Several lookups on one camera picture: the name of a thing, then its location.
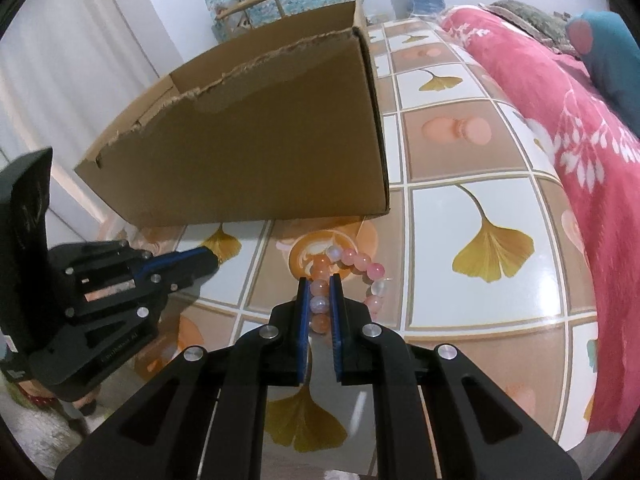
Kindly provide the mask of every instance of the pink blanket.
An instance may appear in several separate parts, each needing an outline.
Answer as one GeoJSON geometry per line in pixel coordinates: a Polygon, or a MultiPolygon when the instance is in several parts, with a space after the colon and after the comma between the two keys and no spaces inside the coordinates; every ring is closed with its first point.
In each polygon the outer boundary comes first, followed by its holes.
{"type": "Polygon", "coordinates": [[[623,432],[640,404],[640,142],[591,85],[553,54],[475,8],[442,27],[498,82],[550,155],[582,231],[598,311],[589,432],[623,432]]]}

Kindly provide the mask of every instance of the curtain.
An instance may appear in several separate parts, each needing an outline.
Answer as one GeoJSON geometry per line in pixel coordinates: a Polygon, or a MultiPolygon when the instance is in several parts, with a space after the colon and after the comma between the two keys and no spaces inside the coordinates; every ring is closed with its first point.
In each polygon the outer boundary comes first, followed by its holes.
{"type": "Polygon", "coordinates": [[[111,210],[73,168],[157,78],[114,0],[27,0],[0,40],[0,150],[53,147],[50,209],[80,238],[111,210]]]}

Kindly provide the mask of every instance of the white bead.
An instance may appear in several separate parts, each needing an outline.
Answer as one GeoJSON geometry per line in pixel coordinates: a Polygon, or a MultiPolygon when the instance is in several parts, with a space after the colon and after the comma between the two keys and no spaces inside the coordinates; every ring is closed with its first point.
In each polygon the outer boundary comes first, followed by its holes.
{"type": "Polygon", "coordinates": [[[337,245],[332,245],[327,248],[325,251],[326,256],[331,260],[332,263],[337,262],[342,257],[342,247],[337,245]]]}
{"type": "Polygon", "coordinates": [[[388,281],[391,278],[380,278],[375,282],[371,283],[371,293],[375,296],[379,296],[380,298],[384,298],[386,294],[386,289],[388,287],[388,281]]]}
{"type": "Polygon", "coordinates": [[[326,314],[329,312],[329,299],[324,296],[314,296],[309,301],[309,307],[314,314],[326,314]]]}

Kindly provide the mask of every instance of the silver screw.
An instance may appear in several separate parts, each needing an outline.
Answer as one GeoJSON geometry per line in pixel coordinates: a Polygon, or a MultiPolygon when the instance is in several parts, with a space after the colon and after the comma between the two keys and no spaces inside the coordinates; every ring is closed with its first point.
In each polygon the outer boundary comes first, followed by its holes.
{"type": "Polygon", "coordinates": [[[367,337],[378,337],[382,334],[382,329],[380,328],[380,325],[369,323],[362,327],[362,333],[367,337]]]}
{"type": "Polygon", "coordinates": [[[204,350],[199,346],[190,346],[182,355],[186,361],[199,361],[204,355],[204,350]]]}
{"type": "Polygon", "coordinates": [[[438,346],[438,355],[443,359],[451,361],[455,356],[458,355],[458,351],[456,350],[455,346],[440,345],[438,346]]]}
{"type": "Polygon", "coordinates": [[[258,333],[260,334],[260,337],[263,339],[273,339],[274,337],[278,336],[278,334],[280,333],[280,330],[278,330],[277,326],[264,325],[260,329],[260,332],[258,333]]]}

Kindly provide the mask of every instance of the teal cushion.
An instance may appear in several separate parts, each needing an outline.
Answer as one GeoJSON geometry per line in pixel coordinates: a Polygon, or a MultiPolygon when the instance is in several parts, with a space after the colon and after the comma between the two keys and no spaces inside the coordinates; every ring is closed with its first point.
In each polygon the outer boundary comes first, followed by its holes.
{"type": "Polygon", "coordinates": [[[615,12],[587,10],[566,26],[593,85],[640,137],[640,48],[615,12]]]}

